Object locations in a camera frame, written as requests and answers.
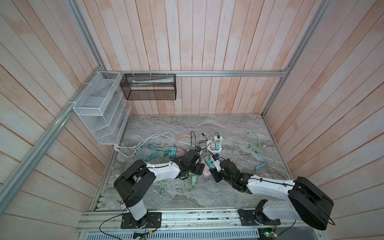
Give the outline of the light green USB charger plug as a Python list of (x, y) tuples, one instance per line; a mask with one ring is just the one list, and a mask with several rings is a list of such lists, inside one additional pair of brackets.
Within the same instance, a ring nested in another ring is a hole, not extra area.
[(192, 185), (194, 186), (197, 182), (197, 175), (192, 175)]

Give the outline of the teal USB charger plug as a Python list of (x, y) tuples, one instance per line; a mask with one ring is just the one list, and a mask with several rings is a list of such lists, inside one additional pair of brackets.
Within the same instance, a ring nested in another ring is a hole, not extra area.
[(209, 167), (209, 169), (215, 169), (215, 162), (212, 157), (205, 157), (204, 158), (205, 164)]

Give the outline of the pink power strip cube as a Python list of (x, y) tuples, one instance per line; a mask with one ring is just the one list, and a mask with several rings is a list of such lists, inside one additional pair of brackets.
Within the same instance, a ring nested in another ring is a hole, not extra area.
[(205, 162), (203, 162), (203, 164), (204, 164), (203, 176), (205, 177), (211, 176), (212, 174), (210, 172), (209, 166)]

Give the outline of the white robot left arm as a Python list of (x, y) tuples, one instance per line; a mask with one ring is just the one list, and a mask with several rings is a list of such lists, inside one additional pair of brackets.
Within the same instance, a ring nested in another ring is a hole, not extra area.
[(164, 164), (150, 164), (143, 160), (135, 161), (114, 181), (114, 187), (120, 195), (121, 204), (137, 222), (148, 214), (143, 197), (152, 186), (167, 179), (188, 178), (189, 174), (202, 175), (204, 164), (198, 148), (189, 150), (185, 155)]

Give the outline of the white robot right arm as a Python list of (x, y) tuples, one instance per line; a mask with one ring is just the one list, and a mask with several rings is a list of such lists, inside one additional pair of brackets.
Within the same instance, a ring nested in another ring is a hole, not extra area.
[(296, 180), (274, 180), (242, 173), (230, 160), (216, 160), (209, 170), (218, 183), (222, 180), (232, 188), (247, 194), (261, 194), (276, 198), (262, 199), (253, 210), (239, 209), (243, 226), (279, 225), (282, 219), (303, 221), (317, 230), (326, 230), (335, 222), (331, 218), (333, 200), (304, 177)]

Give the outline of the blue power strip cube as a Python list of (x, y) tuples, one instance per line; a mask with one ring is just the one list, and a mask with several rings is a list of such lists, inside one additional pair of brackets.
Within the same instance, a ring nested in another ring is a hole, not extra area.
[(182, 155), (180, 155), (179, 152), (169, 154), (169, 157), (170, 157), (171, 159), (177, 159), (177, 158), (179, 158), (179, 157), (181, 157), (181, 156), (182, 156)]

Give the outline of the teal charger on blue strip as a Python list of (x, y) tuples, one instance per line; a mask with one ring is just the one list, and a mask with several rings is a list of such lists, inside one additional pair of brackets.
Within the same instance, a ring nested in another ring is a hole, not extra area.
[(176, 148), (176, 147), (170, 147), (170, 149), (169, 149), (169, 154), (171, 154), (171, 153), (176, 153), (176, 151), (177, 151), (177, 148)]

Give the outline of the white power strip cube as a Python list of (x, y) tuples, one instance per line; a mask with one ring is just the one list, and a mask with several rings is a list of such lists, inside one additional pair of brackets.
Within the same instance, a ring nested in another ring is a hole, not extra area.
[(222, 151), (223, 136), (214, 136), (213, 140), (207, 141), (207, 150), (213, 154), (218, 154)]

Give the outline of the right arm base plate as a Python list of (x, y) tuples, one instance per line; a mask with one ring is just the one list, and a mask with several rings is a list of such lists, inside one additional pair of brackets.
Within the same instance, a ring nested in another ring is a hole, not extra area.
[(254, 210), (238, 209), (242, 226), (281, 225), (280, 219), (272, 220), (263, 213), (263, 207), (267, 201), (267, 199), (260, 200)]

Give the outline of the aluminium front rail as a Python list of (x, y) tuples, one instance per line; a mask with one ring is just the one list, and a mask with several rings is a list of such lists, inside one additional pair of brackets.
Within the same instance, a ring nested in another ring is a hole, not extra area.
[[(243, 228), (237, 209), (160, 210), (161, 231)], [(85, 212), (76, 232), (121, 231), (121, 211)]]

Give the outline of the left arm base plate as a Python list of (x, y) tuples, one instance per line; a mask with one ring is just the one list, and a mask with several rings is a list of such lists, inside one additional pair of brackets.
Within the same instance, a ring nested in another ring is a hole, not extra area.
[(140, 220), (135, 220), (131, 213), (124, 213), (122, 215), (121, 229), (140, 229), (145, 227), (158, 229), (161, 227), (161, 222), (161, 212), (149, 212)]

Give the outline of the black mesh wall basket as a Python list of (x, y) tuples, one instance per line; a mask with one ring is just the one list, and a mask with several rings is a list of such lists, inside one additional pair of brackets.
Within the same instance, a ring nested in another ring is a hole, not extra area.
[(120, 87), (129, 101), (174, 101), (177, 98), (174, 74), (124, 74)]

